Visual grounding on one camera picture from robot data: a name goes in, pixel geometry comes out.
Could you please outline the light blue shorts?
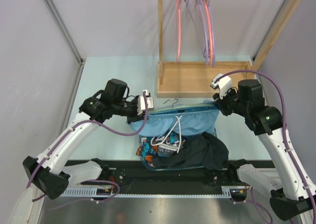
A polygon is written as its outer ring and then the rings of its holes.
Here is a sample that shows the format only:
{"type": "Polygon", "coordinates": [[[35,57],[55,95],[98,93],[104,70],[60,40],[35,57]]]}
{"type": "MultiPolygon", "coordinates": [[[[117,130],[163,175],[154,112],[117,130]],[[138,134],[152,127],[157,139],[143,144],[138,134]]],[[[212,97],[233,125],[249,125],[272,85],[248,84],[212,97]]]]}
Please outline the light blue shorts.
{"type": "Polygon", "coordinates": [[[193,136],[203,132],[215,133],[215,122],[219,109],[200,112],[149,115],[139,136],[162,136],[167,132],[176,132],[183,136],[193,136]]]}

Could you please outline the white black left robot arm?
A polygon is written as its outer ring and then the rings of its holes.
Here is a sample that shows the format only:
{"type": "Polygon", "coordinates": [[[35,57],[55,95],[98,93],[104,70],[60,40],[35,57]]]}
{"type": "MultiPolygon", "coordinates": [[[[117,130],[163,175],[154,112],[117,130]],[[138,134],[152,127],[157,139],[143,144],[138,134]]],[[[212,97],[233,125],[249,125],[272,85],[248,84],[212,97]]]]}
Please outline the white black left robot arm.
{"type": "Polygon", "coordinates": [[[59,137],[37,157],[28,156],[23,161],[23,167],[28,177],[26,188],[32,185],[42,192],[37,202],[45,196],[50,199],[59,197],[69,186],[85,181],[104,184],[108,181],[109,172],[97,160],[90,160],[81,165],[71,166],[70,173],[63,169],[83,141],[98,127],[120,136],[135,136],[139,134],[148,120],[152,108],[152,98],[148,90],[143,90],[132,101],[128,101],[129,87],[127,83],[111,79],[103,90],[84,100],[78,113],[59,137]],[[138,130],[132,133],[122,133],[106,126],[104,122],[113,115],[144,118],[138,130]]]}

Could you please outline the sage green hanger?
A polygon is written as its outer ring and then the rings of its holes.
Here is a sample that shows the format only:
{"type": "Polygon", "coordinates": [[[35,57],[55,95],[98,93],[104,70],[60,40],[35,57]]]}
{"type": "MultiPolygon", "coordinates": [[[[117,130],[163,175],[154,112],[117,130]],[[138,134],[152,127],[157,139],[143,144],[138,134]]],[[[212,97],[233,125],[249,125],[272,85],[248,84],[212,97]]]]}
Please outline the sage green hanger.
{"type": "Polygon", "coordinates": [[[163,106],[156,108],[149,112],[149,115],[163,115],[163,114],[177,114],[177,113],[189,113],[189,112],[200,112],[206,110],[216,110],[216,106],[213,101],[205,100],[202,103],[195,104],[179,104],[178,102],[172,105],[163,106]]]}

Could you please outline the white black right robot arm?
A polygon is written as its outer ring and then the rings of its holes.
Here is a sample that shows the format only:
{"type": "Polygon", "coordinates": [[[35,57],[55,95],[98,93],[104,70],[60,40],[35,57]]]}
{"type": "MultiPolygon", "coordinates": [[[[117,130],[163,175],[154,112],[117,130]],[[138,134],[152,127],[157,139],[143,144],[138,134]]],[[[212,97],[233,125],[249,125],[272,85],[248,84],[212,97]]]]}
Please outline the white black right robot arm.
{"type": "Polygon", "coordinates": [[[238,114],[266,148],[279,176],[279,181],[259,171],[245,160],[229,166],[228,180],[242,182],[265,195],[276,216],[287,221],[316,209],[316,185],[309,179],[300,162],[285,126],[281,112],[265,104],[261,84],[255,79],[242,80],[234,90],[230,77],[214,79],[211,87],[218,90],[213,99],[223,115],[238,114]]]}

